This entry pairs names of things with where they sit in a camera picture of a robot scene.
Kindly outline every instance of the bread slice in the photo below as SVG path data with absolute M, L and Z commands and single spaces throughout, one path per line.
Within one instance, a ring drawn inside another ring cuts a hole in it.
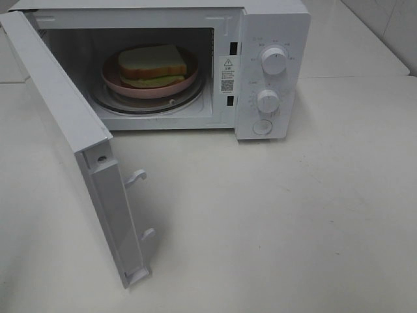
M 173 44 L 126 50 L 118 62 L 120 74 L 128 80 L 187 74 L 187 65 Z
M 151 78 L 149 80 L 128 80 L 127 78 L 120 75 L 120 80 L 126 85 L 135 87 L 135 88 L 158 88 L 168 85 L 173 85 L 174 83 L 179 83 L 184 80 L 183 75 L 171 75 L 171 76 L 162 76 L 157 78 Z

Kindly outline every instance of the control panel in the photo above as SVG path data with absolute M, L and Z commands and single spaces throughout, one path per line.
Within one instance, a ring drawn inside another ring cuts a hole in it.
M 235 132 L 238 139 L 284 138 L 310 16 L 256 14 L 245 18 Z

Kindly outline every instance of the table surface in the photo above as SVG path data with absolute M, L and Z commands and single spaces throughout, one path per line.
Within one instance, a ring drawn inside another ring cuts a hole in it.
M 415 312 L 416 86 L 301 79 L 286 140 L 115 133 L 158 232 L 152 277 L 124 290 L 25 85 L 0 85 L 0 311 Z
M 402 76 L 409 70 L 340 1 L 304 0 L 311 13 L 300 77 Z M 0 35 L 0 83 L 23 82 Z

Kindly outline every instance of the qr code sticker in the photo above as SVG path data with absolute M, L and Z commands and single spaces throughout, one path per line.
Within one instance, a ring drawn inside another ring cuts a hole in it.
M 222 91 L 233 91 L 234 80 L 222 80 Z

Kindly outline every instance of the white knob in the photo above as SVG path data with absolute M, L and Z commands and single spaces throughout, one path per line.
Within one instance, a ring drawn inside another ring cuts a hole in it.
M 262 53 L 262 68 L 270 75 L 277 75 L 287 67 L 287 52 L 284 48 L 270 47 Z
M 280 107 L 280 97 L 273 90 L 262 90 L 258 93 L 257 105 L 259 111 L 266 114 L 273 113 Z

